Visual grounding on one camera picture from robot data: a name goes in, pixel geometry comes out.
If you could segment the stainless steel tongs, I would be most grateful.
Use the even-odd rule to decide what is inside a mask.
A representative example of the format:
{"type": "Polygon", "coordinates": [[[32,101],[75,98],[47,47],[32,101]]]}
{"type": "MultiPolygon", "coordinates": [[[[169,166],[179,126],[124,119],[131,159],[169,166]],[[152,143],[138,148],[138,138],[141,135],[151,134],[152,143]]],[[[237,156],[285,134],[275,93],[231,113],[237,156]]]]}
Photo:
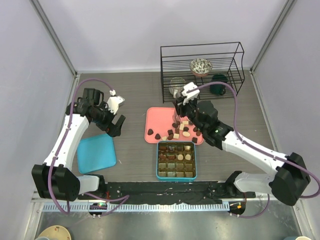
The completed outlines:
{"type": "Polygon", "coordinates": [[[181,123],[181,117],[177,114],[175,110],[173,111],[172,121],[177,126],[181,123]]]}

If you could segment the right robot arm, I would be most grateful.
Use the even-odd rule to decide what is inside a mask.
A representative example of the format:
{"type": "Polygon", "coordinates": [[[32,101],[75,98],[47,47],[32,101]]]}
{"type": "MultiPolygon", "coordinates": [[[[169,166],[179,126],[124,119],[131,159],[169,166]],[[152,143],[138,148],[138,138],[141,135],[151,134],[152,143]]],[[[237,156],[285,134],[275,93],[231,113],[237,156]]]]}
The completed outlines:
{"type": "Polygon", "coordinates": [[[173,104],[177,115],[187,117],[207,144],[235,154],[263,170],[263,174],[235,171],[225,186],[230,197],[259,192],[271,194],[287,206],[294,206],[302,197],[311,178],[305,172],[306,165],[299,154],[286,155],[245,138],[218,119],[218,111],[209,100],[185,102],[179,97],[173,104]]]}

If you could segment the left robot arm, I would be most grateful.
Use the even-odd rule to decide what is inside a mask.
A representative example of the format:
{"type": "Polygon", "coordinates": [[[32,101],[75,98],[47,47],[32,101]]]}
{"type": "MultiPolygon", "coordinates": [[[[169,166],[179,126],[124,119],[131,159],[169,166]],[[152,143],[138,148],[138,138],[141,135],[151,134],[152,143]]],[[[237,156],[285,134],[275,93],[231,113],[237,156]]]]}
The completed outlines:
{"type": "Polygon", "coordinates": [[[110,137],[120,136],[126,118],[121,115],[116,123],[113,123],[113,119],[124,101],[115,90],[111,90],[110,97],[104,101],[104,93],[95,88],[85,88],[81,97],[71,101],[54,147],[43,164],[34,165],[31,171],[41,198],[73,202],[85,193],[97,200],[106,195],[104,177],[96,174],[75,176],[72,164],[80,140],[90,123],[96,124],[110,137]]]}

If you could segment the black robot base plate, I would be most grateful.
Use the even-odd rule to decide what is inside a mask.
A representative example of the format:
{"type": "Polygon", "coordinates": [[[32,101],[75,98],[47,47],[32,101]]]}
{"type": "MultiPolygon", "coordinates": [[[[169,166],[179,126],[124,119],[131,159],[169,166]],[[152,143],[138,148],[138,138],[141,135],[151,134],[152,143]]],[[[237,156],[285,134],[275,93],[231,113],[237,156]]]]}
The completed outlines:
{"type": "Polygon", "coordinates": [[[132,205],[205,205],[220,204],[224,199],[253,199],[254,192],[242,193],[228,183],[217,181],[194,182],[108,182],[102,193],[94,195],[110,199],[129,196],[132,205]]]}

